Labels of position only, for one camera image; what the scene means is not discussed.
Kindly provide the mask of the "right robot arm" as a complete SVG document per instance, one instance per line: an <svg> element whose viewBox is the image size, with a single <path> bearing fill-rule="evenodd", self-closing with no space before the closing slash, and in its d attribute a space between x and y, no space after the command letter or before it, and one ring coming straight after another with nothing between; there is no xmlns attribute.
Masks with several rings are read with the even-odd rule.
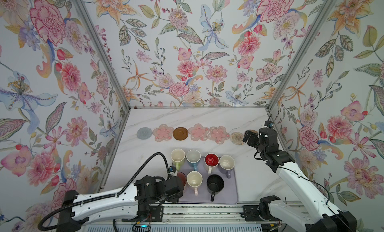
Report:
<svg viewBox="0 0 384 232"><path fill-rule="evenodd" d="M308 215L292 208L277 196L260 199L258 216L263 221L279 219L298 232L355 232L357 219L341 211L330 201L330 195L319 191L320 185L309 180L295 159L279 148L278 133L267 120L258 131L247 130L243 142L256 149L254 158L261 160L295 193Z"/></svg>

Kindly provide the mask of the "lilac mug white inside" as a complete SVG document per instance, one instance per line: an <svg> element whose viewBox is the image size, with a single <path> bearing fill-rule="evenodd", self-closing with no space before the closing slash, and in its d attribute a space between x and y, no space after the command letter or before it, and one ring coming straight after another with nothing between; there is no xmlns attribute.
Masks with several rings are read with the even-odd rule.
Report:
<svg viewBox="0 0 384 232"><path fill-rule="evenodd" d="M235 160L229 155L223 155L219 160L219 170L224 174L228 179L232 177L232 173L235 167Z"/></svg>

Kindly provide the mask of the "white embroidered round coaster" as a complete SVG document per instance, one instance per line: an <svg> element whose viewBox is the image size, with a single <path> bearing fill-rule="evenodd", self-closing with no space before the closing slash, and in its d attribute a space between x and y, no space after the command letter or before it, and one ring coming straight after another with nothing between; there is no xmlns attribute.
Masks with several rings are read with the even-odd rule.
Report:
<svg viewBox="0 0 384 232"><path fill-rule="evenodd" d="M243 145L244 144L244 134L241 132L234 132L230 135L230 140L235 145Z"/></svg>

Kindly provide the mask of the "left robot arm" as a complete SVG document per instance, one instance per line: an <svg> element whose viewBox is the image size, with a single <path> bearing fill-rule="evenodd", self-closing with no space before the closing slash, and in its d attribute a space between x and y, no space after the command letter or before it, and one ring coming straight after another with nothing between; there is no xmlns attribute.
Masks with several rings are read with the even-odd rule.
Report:
<svg viewBox="0 0 384 232"><path fill-rule="evenodd" d="M125 219L134 222L145 221L154 215L151 208L164 202L178 203L184 195L182 180L171 173L167 179L144 176L120 190L80 195L76 192L65 197L64 205L77 203L72 208L59 212L57 232L76 232L83 226L109 220Z"/></svg>

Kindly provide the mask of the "pink flower coaster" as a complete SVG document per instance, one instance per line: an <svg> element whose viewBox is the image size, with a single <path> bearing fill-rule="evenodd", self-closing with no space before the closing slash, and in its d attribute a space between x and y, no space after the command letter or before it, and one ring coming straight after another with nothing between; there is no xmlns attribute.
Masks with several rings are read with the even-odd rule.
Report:
<svg viewBox="0 0 384 232"><path fill-rule="evenodd" d="M160 125L158 128L153 130L156 142L169 141L173 138L173 127L169 127L166 124Z"/></svg>
<svg viewBox="0 0 384 232"><path fill-rule="evenodd" d="M202 124L196 124L194 127L188 129L192 141L206 141L208 140L209 128Z"/></svg>
<svg viewBox="0 0 384 232"><path fill-rule="evenodd" d="M208 139L215 141L217 144L224 144L226 140L230 139L230 134L224 126L211 127L208 133Z"/></svg>

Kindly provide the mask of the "woven rattan round coaster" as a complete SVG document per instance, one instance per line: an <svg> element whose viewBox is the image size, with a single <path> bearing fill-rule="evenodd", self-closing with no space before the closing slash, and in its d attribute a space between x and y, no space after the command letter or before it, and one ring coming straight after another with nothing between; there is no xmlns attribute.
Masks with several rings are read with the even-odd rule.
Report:
<svg viewBox="0 0 384 232"><path fill-rule="evenodd" d="M254 133L254 134L259 134L258 131L256 131L256 130L252 130L252 129L247 130L247 131L245 132L245 134L247 134L247 133L249 133L249 132L250 132L250 133L252 132L252 133Z"/></svg>

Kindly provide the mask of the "grey round knitted coaster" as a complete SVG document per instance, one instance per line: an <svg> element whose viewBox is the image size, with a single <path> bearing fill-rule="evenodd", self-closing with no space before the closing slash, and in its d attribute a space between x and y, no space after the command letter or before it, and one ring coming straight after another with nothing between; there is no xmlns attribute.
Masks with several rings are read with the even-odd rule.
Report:
<svg viewBox="0 0 384 232"><path fill-rule="evenodd" d="M151 138L153 131L151 128L143 127L137 131L137 138L140 140L147 140Z"/></svg>

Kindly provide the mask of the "brown wooden round coaster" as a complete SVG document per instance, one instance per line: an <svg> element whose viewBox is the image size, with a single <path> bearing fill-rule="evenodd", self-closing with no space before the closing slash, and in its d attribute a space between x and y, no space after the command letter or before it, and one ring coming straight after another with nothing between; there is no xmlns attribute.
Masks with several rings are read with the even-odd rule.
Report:
<svg viewBox="0 0 384 232"><path fill-rule="evenodd" d="M188 129L184 127L178 127L173 131L173 137L178 141L186 140L189 136Z"/></svg>

